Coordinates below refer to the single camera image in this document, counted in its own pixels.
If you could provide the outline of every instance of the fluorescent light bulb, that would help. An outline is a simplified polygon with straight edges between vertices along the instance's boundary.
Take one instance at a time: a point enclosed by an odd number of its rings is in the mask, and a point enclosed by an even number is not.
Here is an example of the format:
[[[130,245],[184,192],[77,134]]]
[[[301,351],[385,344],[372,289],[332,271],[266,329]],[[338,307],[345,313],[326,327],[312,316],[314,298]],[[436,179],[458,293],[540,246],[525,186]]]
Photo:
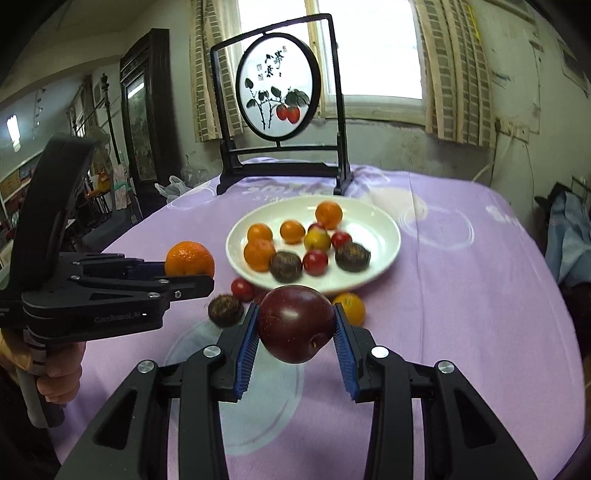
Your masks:
[[[134,88],[133,90],[131,90],[128,94],[127,94],[127,98],[132,98],[136,93],[138,93],[142,88],[144,88],[144,82],[140,83],[136,88]]]
[[[8,126],[8,133],[10,133],[10,138],[12,139],[12,143],[16,144],[21,138],[21,133],[18,131],[18,121],[17,116],[11,116],[8,121],[6,122]]]

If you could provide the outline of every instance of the purple tablecloth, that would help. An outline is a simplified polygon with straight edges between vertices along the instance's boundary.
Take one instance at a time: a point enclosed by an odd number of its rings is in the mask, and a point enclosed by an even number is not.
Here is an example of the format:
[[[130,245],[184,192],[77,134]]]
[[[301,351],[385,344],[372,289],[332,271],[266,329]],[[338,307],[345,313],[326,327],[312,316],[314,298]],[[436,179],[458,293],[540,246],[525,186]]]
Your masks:
[[[141,222],[108,248],[163,260],[182,240],[216,259],[214,294],[235,277],[225,256],[234,223],[252,209],[288,196],[327,193],[334,180],[246,179],[222,196],[216,180],[197,187]],[[348,195],[388,211],[402,231],[394,265],[362,288],[365,326],[376,342],[408,361],[452,360],[513,436],[540,480],[550,480],[583,434],[583,374],[574,329],[535,244],[495,192],[458,180],[358,167]],[[207,320],[208,300],[175,302],[155,332],[89,342],[79,396],[53,431],[63,460],[85,426],[134,366],[182,361],[220,330]],[[287,365],[264,348],[238,404],[222,404],[230,478],[360,480],[372,406],[345,392],[334,347],[304,365]],[[415,409],[415,432],[421,433]],[[169,478],[177,478],[176,420]],[[415,441],[415,478],[423,478]]]

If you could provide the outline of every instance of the curtain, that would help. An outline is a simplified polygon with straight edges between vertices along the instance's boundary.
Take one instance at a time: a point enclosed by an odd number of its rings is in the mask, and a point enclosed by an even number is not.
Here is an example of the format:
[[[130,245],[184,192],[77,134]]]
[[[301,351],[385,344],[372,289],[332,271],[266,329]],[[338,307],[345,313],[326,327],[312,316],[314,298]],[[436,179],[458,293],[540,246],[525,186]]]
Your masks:
[[[216,98],[213,91],[212,66],[209,50],[223,40],[214,0],[189,0],[191,31],[189,55],[191,64],[191,99],[195,140],[203,142],[221,138]],[[242,132],[242,121],[233,76],[225,51],[219,52],[222,74],[223,103],[228,116],[230,134]]]
[[[415,0],[424,52],[426,131],[494,147],[489,70],[469,0]]]

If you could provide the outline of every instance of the shelf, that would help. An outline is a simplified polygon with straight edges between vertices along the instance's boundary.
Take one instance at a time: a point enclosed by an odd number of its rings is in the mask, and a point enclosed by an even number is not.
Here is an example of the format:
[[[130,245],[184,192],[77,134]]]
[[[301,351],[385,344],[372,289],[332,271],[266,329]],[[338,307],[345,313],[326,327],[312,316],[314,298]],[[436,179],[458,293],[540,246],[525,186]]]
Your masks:
[[[16,167],[14,167],[10,172],[8,172],[6,175],[4,175],[2,177],[2,179],[0,180],[0,183],[2,183],[4,180],[6,180],[15,170],[18,170],[19,168],[21,168],[23,165],[26,165],[27,163],[29,163],[33,158],[35,158],[38,155],[41,155],[43,153],[43,150],[35,153],[34,155],[31,155],[28,158],[25,158],[22,162],[20,162]]]
[[[4,199],[4,203],[9,201],[12,197],[14,197],[18,192],[20,192],[24,187],[31,183],[31,178],[29,178],[25,183],[23,183],[19,188],[17,188],[14,192],[12,192],[8,197]]]

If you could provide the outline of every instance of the plum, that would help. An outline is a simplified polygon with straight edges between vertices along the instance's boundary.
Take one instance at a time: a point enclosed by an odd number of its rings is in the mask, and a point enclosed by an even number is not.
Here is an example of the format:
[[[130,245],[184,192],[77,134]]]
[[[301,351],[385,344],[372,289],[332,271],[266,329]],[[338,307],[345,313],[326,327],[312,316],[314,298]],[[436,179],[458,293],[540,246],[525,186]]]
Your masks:
[[[286,285],[271,290],[261,302],[257,330],[271,355],[288,364],[301,364],[335,334],[335,311],[316,290]]]

